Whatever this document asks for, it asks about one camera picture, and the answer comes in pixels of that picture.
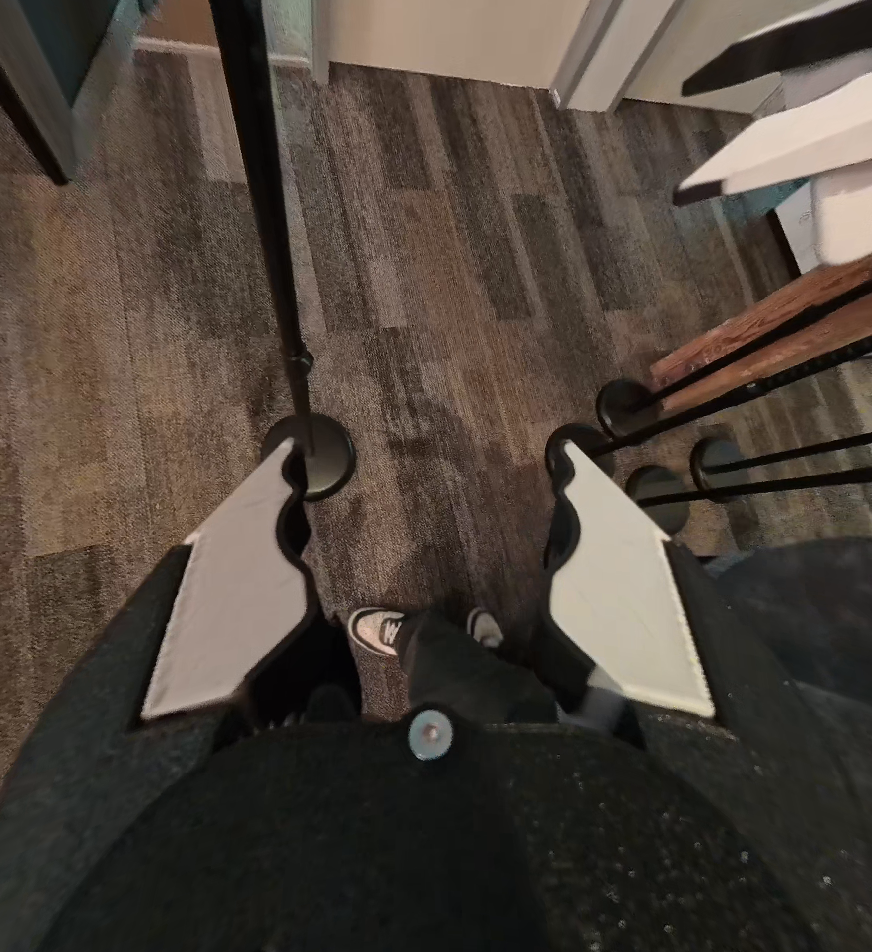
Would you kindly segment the black framed sign stand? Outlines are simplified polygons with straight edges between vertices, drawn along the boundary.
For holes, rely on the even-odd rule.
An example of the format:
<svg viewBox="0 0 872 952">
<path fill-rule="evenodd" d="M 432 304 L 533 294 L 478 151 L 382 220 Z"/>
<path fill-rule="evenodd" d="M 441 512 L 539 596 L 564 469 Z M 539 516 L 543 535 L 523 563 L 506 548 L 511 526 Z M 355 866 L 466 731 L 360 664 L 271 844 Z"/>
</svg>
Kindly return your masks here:
<svg viewBox="0 0 872 952">
<path fill-rule="evenodd" d="M 303 337 L 296 294 L 263 3 L 211 1 L 209 7 L 294 409 L 268 431 L 262 458 L 293 438 L 303 453 L 306 498 L 319 502 L 339 492 L 352 477 L 356 450 L 339 422 L 311 410 L 313 357 Z"/>
</svg>

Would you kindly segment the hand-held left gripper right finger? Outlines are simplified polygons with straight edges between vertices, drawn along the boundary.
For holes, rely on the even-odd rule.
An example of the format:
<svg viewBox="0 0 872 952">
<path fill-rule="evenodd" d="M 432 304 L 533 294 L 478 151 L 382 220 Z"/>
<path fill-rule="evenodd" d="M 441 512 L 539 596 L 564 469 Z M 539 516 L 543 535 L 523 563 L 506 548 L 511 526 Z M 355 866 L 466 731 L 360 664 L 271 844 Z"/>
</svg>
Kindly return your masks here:
<svg viewBox="0 0 872 952">
<path fill-rule="evenodd" d="M 569 713 L 591 692 L 703 720 L 715 703 L 668 560 L 671 541 L 575 439 L 551 439 L 554 508 L 542 679 Z"/>
</svg>

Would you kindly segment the person's shoe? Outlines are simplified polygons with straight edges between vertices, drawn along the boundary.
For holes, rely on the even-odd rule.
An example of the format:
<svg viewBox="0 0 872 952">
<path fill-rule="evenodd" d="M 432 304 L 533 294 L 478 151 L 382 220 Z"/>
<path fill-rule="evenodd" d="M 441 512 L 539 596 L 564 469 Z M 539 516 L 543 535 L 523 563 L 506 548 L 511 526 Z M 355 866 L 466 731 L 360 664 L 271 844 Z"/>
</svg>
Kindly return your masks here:
<svg viewBox="0 0 872 952">
<path fill-rule="evenodd" d="M 348 637 L 359 647 L 384 658 L 396 658 L 406 614 L 369 606 L 354 611 L 347 621 Z"/>
<path fill-rule="evenodd" d="M 466 632 L 484 649 L 496 651 L 501 648 L 504 634 L 494 616 L 484 608 L 473 608 L 466 617 Z"/>
</svg>

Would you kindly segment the wooden pillar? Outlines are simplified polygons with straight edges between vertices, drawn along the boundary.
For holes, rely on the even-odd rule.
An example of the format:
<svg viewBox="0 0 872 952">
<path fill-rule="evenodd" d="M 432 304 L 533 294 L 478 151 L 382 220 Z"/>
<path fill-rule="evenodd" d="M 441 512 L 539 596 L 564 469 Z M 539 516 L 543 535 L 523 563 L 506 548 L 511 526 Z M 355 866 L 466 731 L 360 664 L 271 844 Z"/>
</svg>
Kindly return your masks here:
<svg viewBox="0 0 872 952">
<path fill-rule="evenodd" d="M 656 362 L 661 419 L 872 335 L 872 256 L 820 267 Z"/>
</svg>

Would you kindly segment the person's dark sweatshirt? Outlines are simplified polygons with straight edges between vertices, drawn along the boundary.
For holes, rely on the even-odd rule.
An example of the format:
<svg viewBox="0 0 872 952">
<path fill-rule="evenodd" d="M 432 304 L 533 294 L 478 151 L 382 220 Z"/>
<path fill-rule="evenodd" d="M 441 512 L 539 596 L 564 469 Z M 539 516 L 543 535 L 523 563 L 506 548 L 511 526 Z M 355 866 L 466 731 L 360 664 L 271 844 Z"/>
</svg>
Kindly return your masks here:
<svg viewBox="0 0 872 952">
<path fill-rule="evenodd" d="M 740 552 L 706 570 L 818 716 L 872 848 L 872 538 Z"/>
</svg>

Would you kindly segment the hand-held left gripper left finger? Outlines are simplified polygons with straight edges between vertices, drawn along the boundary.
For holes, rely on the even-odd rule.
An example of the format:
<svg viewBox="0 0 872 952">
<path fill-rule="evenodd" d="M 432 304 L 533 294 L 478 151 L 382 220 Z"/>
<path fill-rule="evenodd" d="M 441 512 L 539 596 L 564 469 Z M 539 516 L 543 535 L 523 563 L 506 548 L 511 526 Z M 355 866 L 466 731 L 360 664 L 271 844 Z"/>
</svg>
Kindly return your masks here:
<svg viewBox="0 0 872 952">
<path fill-rule="evenodd" d="M 247 700 L 253 681 L 313 620 L 304 455 L 287 438 L 186 539 L 141 720 Z"/>
</svg>

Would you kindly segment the white cabinet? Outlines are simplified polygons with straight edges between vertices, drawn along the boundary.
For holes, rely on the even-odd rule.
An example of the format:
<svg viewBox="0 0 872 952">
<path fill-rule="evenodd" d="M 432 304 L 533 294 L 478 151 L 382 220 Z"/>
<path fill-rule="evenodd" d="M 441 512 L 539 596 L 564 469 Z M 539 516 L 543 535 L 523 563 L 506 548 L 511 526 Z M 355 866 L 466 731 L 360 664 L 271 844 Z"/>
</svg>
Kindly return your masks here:
<svg viewBox="0 0 872 952">
<path fill-rule="evenodd" d="M 814 224 L 810 180 L 778 187 L 781 200 L 767 213 L 780 250 L 794 277 L 808 274 L 822 265 Z"/>
</svg>

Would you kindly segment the cluster of black round-base stands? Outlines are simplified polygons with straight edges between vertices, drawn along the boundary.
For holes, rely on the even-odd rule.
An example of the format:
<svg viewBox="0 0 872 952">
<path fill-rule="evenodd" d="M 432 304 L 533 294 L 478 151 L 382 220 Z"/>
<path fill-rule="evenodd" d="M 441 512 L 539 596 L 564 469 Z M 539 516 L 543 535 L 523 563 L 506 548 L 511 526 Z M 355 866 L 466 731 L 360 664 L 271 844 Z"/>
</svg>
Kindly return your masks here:
<svg viewBox="0 0 872 952">
<path fill-rule="evenodd" d="M 858 343 L 845 345 L 790 369 L 778 371 L 761 381 L 735 387 L 697 408 L 675 413 L 666 419 L 660 418 L 657 397 L 647 385 L 620 378 L 606 384 L 598 393 L 596 415 L 599 428 L 581 423 L 566 424 L 551 434 L 547 446 L 551 439 L 575 439 L 611 476 L 613 457 L 622 449 L 640 446 L 656 436 L 701 421 L 715 413 L 739 408 L 777 390 L 871 355 L 872 335 Z M 872 483 L 872 464 L 802 477 L 758 481 L 751 481 L 749 477 L 751 470 L 868 446 L 872 446 L 872 431 L 758 456 L 745 456 L 734 440 L 709 436 L 696 443 L 690 454 L 692 489 L 687 489 L 680 477 L 668 468 L 643 466 L 631 473 L 624 491 L 670 536 L 685 527 L 693 502 L 726 504 L 746 496 Z"/>
</svg>

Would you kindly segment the person's dark trousers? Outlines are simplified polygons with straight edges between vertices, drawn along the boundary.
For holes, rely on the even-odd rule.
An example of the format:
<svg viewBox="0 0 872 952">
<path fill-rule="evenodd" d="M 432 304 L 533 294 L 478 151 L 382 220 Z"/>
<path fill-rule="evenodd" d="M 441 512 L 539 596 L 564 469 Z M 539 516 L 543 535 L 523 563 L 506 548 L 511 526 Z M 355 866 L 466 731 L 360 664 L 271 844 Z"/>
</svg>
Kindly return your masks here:
<svg viewBox="0 0 872 952">
<path fill-rule="evenodd" d="M 499 658 L 438 611 L 408 614 L 395 647 L 413 710 L 440 708 L 477 724 L 558 721 L 554 697 L 530 669 Z"/>
</svg>

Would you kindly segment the person's left shoe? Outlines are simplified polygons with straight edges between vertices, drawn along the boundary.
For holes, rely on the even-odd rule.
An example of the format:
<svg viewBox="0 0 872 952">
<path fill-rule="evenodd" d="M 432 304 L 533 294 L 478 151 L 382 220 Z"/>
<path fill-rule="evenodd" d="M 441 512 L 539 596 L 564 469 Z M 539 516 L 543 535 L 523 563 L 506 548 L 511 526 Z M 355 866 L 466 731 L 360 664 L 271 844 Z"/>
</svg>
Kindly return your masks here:
<svg viewBox="0 0 872 952">
<path fill-rule="evenodd" d="M 359 647 L 384 658 L 396 658 L 406 614 L 369 606 L 354 611 L 347 621 L 348 637 Z"/>
</svg>

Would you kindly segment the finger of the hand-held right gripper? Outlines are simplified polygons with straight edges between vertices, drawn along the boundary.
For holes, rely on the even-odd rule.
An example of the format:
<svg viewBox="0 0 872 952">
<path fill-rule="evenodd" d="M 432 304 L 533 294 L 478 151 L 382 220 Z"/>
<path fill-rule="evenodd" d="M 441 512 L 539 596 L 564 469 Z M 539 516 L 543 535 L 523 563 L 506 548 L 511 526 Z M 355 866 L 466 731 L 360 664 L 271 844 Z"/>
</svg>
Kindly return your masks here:
<svg viewBox="0 0 872 952">
<path fill-rule="evenodd" d="M 681 207 L 872 161 L 872 72 L 766 116 L 673 190 Z"/>
<path fill-rule="evenodd" d="M 872 1 L 823 2 L 737 39 L 685 78 L 681 95 L 727 89 L 867 50 L 872 50 Z"/>
</svg>

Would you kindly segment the person's right shoe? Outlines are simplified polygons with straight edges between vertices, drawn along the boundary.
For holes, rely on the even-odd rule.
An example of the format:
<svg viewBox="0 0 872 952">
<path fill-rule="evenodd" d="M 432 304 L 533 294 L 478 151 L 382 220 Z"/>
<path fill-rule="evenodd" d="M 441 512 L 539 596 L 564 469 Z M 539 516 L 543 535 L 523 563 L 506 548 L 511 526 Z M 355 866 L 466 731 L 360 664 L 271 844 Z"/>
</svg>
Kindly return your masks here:
<svg viewBox="0 0 872 952">
<path fill-rule="evenodd" d="M 466 617 L 466 632 L 484 649 L 496 651 L 501 648 L 504 634 L 494 616 L 484 608 L 473 608 Z"/>
</svg>

